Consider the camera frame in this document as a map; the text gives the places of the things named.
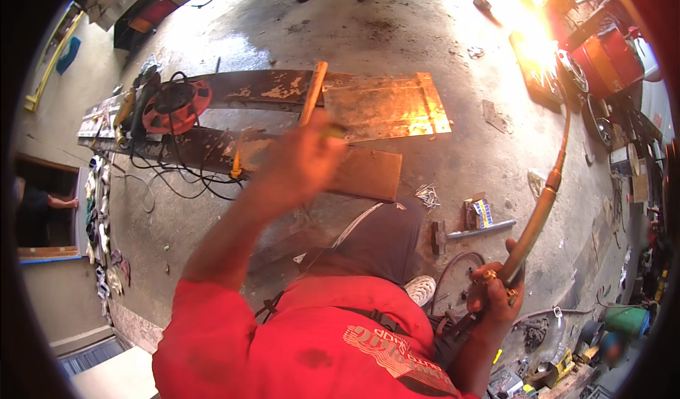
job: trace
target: wooden hammer handle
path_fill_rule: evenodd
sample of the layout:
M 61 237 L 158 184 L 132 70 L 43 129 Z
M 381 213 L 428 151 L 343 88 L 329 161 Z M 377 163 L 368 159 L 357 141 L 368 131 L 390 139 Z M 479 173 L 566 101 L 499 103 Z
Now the wooden hammer handle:
M 325 61 L 319 61 L 316 64 L 316 69 L 311 76 L 310 86 L 307 88 L 307 98 L 305 98 L 305 105 L 302 107 L 302 112 L 300 113 L 298 126 L 304 126 L 310 121 L 311 112 L 314 110 L 316 101 L 319 99 L 319 93 L 321 92 L 321 86 L 324 83 L 327 69 L 328 63 Z

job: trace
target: dark pants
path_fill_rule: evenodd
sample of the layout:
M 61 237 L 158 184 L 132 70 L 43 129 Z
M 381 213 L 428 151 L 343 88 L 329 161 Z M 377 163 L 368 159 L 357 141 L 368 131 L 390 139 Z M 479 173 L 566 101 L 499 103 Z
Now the dark pants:
M 410 198 L 398 203 L 376 208 L 335 248 L 307 252 L 300 272 L 317 277 L 369 275 L 403 288 L 423 259 L 415 246 L 424 208 L 420 201 Z M 428 318 L 436 330 L 442 317 L 429 315 Z M 451 357 L 452 344 L 446 338 L 435 337 L 435 362 L 446 369 Z

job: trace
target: cardboard box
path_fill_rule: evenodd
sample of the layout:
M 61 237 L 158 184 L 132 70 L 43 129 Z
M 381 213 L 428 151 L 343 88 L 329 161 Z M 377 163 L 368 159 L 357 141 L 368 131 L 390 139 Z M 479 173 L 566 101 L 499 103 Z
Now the cardboard box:
M 647 178 L 647 163 L 644 158 L 638 160 L 640 163 L 640 175 L 633 175 L 633 202 L 642 203 L 650 200 L 650 184 Z

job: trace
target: bucket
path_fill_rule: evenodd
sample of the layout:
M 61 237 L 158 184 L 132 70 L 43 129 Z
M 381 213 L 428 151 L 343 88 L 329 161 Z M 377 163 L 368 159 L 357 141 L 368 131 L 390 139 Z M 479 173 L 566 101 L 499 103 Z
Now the bucket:
M 612 178 L 640 175 L 640 162 L 633 143 L 609 153 L 609 173 Z
M 640 338 L 650 327 L 650 312 L 639 307 L 611 307 L 605 312 L 605 329 L 628 338 Z

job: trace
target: red hose reel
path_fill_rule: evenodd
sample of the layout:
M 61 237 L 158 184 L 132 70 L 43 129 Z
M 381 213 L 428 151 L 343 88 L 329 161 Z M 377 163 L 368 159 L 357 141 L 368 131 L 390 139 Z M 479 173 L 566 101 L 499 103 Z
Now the red hose reel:
M 182 79 L 175 80 L 177 75 Z M 207 82 L 189 80 L 183 72 L 176 72 L 170 82 L 149 99 L 141 121 L 148 132 L 179 135 L 191 129 L 211 99 L 212 89 Z

